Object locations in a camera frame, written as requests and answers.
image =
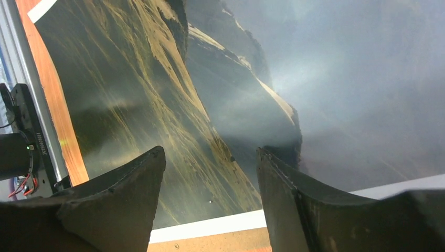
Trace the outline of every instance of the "label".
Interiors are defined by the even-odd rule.
[[[42,155],[48,155],[48,152],[46,151],[45,144],[43,143],[43,136],[41,133],[37,133],[37,141],[40,145],[40,151],[42,152]]]

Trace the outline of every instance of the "orange wooden panel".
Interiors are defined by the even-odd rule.
[[[87,181],[89,178],[72,127],[65,96],[63,95],[59,76],[57,75],[49,52],[39,32],[28,17],[28,12],[36,6],[38,2],[40,2],[40,0],[16,0],[71,182],[73,185],[78,185]]]
[[[148,252],[272,252],[267,228],[149,244]]]

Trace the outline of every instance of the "white edge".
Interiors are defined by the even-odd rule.
[[[443,189],[445,188],[445,174],[388,184],[364,190],[351,192],[352,194],[380,200],[411,189]],[[266,227],[263,210],[230,215],[221,218],[203,220],[184,225],[155,229],[151,232],[150,243],[161,243],[173,240],[198,238],[219,235],[243,230]]]
[[[55,3],[57,0],[41,0],[34,8],[28,12],[28,17],[33,24],[37,22]]]

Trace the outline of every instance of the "wire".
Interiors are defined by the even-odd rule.
[[[30,177],[30,175],[28,174],[28,176],[26,176],[25,180],[23,180],[23,182],[20,183],[20,185],[17,187],[17,189],[15,191],[13,191],[8,196],[8,198],[11,198],[12,196],[17,195],[19,192],[23,191],[23,189],[25,188],[26,181],[28,181],[29,177]]]
[[[4,129],[4,128],[8,127],[8,126],[11,126],[11,125],[13,125],[14,122],[15,122],[15,117],[14,117],[12,122],[8,123],[7,125],[1,126],[0,129]]]
[[[37,179],[33,177],[33,188],[29,190],[28,192],[25,192],[23,196],[28,196],[29,194],[33,193],[37,188]]]

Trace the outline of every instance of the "sky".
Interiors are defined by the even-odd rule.
[[[310,175],[359,190],[445,173],[445,2],[227,2],[298,110]]]

